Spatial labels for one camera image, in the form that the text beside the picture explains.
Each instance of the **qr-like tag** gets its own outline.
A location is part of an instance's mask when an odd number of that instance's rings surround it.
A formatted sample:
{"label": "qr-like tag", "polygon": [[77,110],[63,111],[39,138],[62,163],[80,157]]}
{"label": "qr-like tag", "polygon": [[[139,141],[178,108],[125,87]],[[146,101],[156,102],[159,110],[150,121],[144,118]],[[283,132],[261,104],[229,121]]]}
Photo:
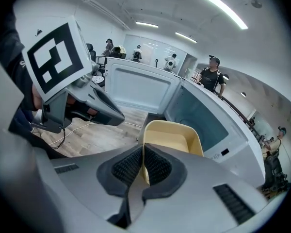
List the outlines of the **qr-like tag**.
{"label": "qr-like tag", "polygon": [[66,18],[22,53],[43,101],[92,70],[89,51],[74,17]]}

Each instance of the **black cable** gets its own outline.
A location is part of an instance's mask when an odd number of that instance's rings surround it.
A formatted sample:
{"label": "black cable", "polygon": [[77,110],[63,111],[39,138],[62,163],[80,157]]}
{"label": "black cable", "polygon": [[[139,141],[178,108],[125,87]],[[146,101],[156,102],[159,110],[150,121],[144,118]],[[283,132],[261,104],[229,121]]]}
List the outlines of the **black cable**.
{"label": "black cable", "polygon": [[66,139],[66,133],[65,133],[65,129],[63,129],[63,130],[64,130],[64,138],[63,138],[63,141],[62,141],[58,146],[53,147],[54,150],[60,148],[60,147],[64,144],[64,141],[65,141],[65,139]]}

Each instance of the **human hand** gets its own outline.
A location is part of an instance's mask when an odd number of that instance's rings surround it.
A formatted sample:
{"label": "human hand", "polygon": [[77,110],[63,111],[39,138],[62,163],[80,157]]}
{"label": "human hand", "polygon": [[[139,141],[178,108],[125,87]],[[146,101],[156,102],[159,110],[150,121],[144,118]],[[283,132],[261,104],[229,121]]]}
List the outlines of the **human hand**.
{"label": "human hand", "polygon": [[[33,100],[33,104],[37,110],[42,109],[42,99],[41,99],[41,96],[38,93],[38,91],[34,85],[32,85],[32,100]],[[75,102],[76,102],[75,98],[73,98],[71,95],[68,95],[67,104],[72,105]],[[98,113],[98,111],[94,110],[92,108],[89,108],[87,110],[87,113],[92,115],[92,116],[95,116]]]}

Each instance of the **white cable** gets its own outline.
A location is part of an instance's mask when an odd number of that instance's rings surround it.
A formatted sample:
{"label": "white cable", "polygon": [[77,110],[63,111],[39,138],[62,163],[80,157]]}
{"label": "white cable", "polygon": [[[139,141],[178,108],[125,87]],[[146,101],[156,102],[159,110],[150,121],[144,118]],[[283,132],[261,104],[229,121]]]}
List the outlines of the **white cable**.
{"label": "white cable", "polygon": [[[133,126],[137,126],[137,127],[139,127],[139,128],[142,128],[141,126],[139,126],[139,125],[136,125],[136,124],[132,124],[132,123],[129,123],[129,122],[123,122],[123,123],[126,123],[126,124],[129,124],[129,125],[133,125]],[[85,126],[88,126],[88,125],[91,125],[91,124],[95,124],[95,123],[88,123],[88,124],[86,124],[86,125],[83,125],[82,127],[79,127],[79,128],[76,128],[76,129],[74,129],[73,131],[71,131],[68,135],[66,135],[66,138],[72,133],[72,132],[74,132],[75,130],[78,130],[78,129],[81,129],[81,128],[83,128],[83,127],[85,127]],[[63,139],[63,137],[62,138],[60,138],[59,140],[57,140],[56,142],[52,142],[52,143],[50,143],[49,144],[49,146],[50,145],[53,145],[53,144],[55,144],[55,143],[57,143],[57,142],[59,142],[60,140],[62,140]]]}

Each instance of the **smoke detector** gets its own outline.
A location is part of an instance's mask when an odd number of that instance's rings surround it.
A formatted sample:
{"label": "smoke detector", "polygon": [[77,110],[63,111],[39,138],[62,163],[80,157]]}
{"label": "smoke detector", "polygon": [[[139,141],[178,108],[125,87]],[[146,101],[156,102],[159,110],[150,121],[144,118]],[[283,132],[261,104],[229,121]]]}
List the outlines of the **smoke detector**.
{"label": "smoke detector", "polygon": [[260,3],[258,0],[252,0],[251,5],[257,9],[262,8],[262,3]]}

